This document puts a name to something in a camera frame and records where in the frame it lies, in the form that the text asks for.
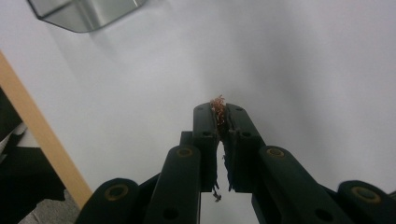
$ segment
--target metal object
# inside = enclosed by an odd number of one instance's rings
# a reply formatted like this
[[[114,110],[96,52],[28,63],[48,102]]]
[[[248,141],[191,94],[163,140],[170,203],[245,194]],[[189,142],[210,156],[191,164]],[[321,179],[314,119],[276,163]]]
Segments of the metal object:
[[[285,148],[265,145],[245,109],[226,105],[225,115],[228,132],[221,139],[230,189],[252,193],[261,224],[396,220],[396,201],[382,190],[361,181],[344,182],[337,192],[327,189]],[[193,131],[181,133],[159,175],[139,187],[130,180],[106,182],[82,209],[77,224],[199,223],[200,193],[216,186],[216,127],[210,104],[195,107]]]
[[[106,26],[145,2],[146,0],[28,0],[39,20],[76,33]]]

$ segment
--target wooden edge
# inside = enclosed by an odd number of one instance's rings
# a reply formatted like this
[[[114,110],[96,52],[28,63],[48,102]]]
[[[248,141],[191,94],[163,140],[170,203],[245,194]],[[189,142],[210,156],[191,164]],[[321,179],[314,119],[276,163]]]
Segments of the wooden edge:
[[[77,205],[82,208],[92,195],[91,189],[1,51],[0,86]]]

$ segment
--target white surface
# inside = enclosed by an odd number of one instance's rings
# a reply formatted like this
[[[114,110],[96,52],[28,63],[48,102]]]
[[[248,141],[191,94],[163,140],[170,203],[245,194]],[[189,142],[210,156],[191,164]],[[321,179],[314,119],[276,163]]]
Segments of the white surface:
[[[0,44],[92,189],[157,174],[192,109],[223,94],[319,183],[390,192],[395,11],[390,0],[148,0],[74,34],[37,21],[25,1],[2,1]],[[202,223],[257,222],[238,213],[248,200],[212,203]]]

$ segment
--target gray floor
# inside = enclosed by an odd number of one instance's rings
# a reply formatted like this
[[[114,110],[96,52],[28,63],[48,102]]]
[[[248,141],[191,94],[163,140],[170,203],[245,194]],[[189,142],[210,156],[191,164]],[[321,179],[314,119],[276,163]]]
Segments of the gray floor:
[[[44,200],[37,205],[20,224],[68,224],[74,223],[79,209],[67,190],[64,192],[64,202]]]

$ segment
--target brass screw insert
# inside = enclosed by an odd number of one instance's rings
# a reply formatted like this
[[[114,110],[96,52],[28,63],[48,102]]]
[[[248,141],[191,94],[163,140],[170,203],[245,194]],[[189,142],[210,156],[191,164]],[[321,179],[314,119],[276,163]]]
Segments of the brass screw insert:
[[[128,187],[124,184],[113,185],[105,191],[105,198],[111,202],[123,198],[128,193]]]

